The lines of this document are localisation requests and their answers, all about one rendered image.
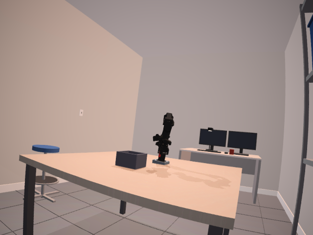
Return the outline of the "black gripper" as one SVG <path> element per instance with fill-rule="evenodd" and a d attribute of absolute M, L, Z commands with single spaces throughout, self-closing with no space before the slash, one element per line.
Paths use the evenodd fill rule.
<path fill-rule="evenodd" d="M 171 141 L 168 140 L 170 138 L 169 134 L 162 133 L 163 139 L 160 142 L 156 142 L 156 145 L 159 147 L 159 154 L 162 154 L 162 152 L 168 147 L 167 144 L 171 145 Z"/>

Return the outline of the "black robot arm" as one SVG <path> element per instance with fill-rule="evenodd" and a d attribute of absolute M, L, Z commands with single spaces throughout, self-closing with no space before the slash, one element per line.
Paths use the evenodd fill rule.
<path fill-rule="evenodd" d="M 172 113 L 166 113 L 164 115 L 164 119 L 163 119 L 163 133 L 166 133 L 166 134 L 169 134 L 171 133 L 171 129 L 172 127 L 174 126 L 174 121 L 173 121 L 173 116 L 172 116 Z M 160 140 L 162 141 L 163 139 L 163 135 L 159 136 L 159 134 L 156 134 L 156 136 L 153 136 L 153 141 L 159 141 Z M 166 162 L 165 161 L 165 156 L 168 155 L 169 153 L 169 148 L 166 148 L 160 157 L 158 157 L 158 160 L 157 161 L 161 161 L 161 162 Z"/>

